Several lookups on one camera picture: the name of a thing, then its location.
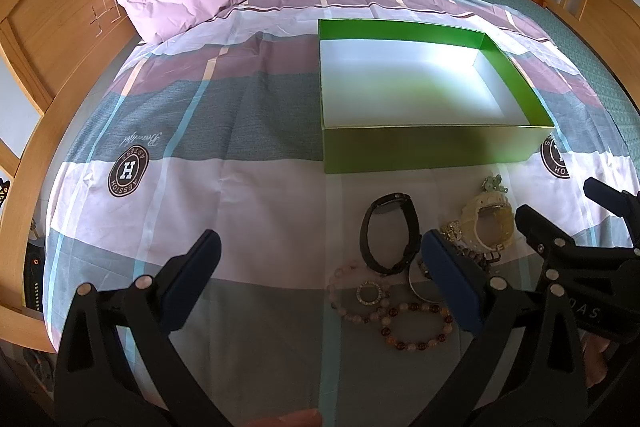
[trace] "round logo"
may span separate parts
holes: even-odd
[[[564,165],[564,160],[560,155],[558,147],[554,142],[554,137],[549,135],[545,138],[540,146],[540,157],[542,163],[545,165],[546,170],[551,172],[556,178],[568,180],[570,178],[569,172]]]
[[[149,163],[149,153],[142,145],[129,147],[109,172],[109,192],[116,198],[132,193]]]

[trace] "green mattress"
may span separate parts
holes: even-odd
[[[548,33],[558,49],[580,70],[597,93],[602,105],[609,111],[628,146],[629,154],[636,166],[636,171],[638,171],[640,167],[640,114],[600,59],[553,13],[530,0],[483,1],[510,6],[535,20]]]

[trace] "human hand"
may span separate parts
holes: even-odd
[[[607,362],[602,355],[610,341],[593,333],[587,333],[582,338],[582,357],[587,380],[587,388],[600,383],[607,376]]]
[[[322,415],[318,409],[306,409],[278,418],[255,420],[244,427],[322,427]]]

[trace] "pink beaded bracelet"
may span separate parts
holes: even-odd
[[[436,338],[430,339],[427,342],[418,342],[418,343],[404,343],[403,341],[398,341],[391,336],[391,328],[389,327],[392,322],[392,318],[398,316],[399,312],[405,311],[423,311],[423,312],[431,312],[433,314],[440,313],[443,317],[444,326],[442,327],[442,333],[439,334]],[[387,315],[382,317],[380,320],[383,328],[380,330],[380,333],[383,337],[385,337],[385,342],[389,346],[395,347],[398,351],[424,351],[428,347],[436,347],[438,343],[443,343],[447,340],[447,335],[453,331],[453,317],[449,314],[448,308],[441,308],[437,304],[428,304],[422,303],[418,304],[417,302],[412,302],[411,304],[407,304],[403,302],[398,305],[397,308],[389,308]]]
[[[378,305],[376,311],[371,312],[369,315],[350,313],[347,308],[340,306],[340,304],[338,303],[338,294],[335,284],[339,279],[348,274],[350,271],[354,271],[363,267],[363,263],[352,261],[351,263],[338,268],[334,272],[334,275],[329,278],[329,285],[326,287],[327,293],[329,293],[329,302],[331,303],[331,308],[336,310],[341,318],[354,324],[368,324],[369,322],[376,322],[380,320],[380,317],[383,317],[386,314],[386,309],[389,307],[390,286],[388,283],[381,280],[380,277],[373,275],[371,275],[369,279],[358,286],[358,289],[356,290],[356,298],[358,299],[358,302],[360,304],[363,304],[365,306]],[[378,291],[378,295],[372,301],[366,301],[364,298],[362,298],[361,295],[361,291],[364,288],[376,289]]]

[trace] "striped bed sheet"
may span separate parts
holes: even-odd
[[[319,18],[488,33],[552,115],[559,154],[548,140],[515,164],[325,175]],[[118,175],[130,173],[118,159],[134,146],[148,153],[146,168],[134,190],[114,195],[110,172],[117,163]],[[79,133],[47,212],[47,330],[58,346],[79,283],[127,286],[214,229],[222,261],[171,339],[222,412],[235,425],[306,407],[319,407],[328,426],[407,425],[469,336],[454,327],[436,349],[399,352],[375,328],[342,323],[324,288],[336,267],[359,259],[371,201],[410,194],[426,231],[456,219],[497,173],[514,208],[529,204],[579,244],[630,245],[624,222],[582,193],[590,176],[640,190],[627,145],[580,71],[527,16],[481,0],[247,0],[159,46],[137,47]],[[384,263],[397,252],[388,245],[377,254]],[[494,269],[531,288],[540,266],[516,234]],[[393,302],[410,299],[402,276],[391,282]],[[398,327],[410,337],[441,326]],[[158,400],[130,333],[121,333],[142,389]]]

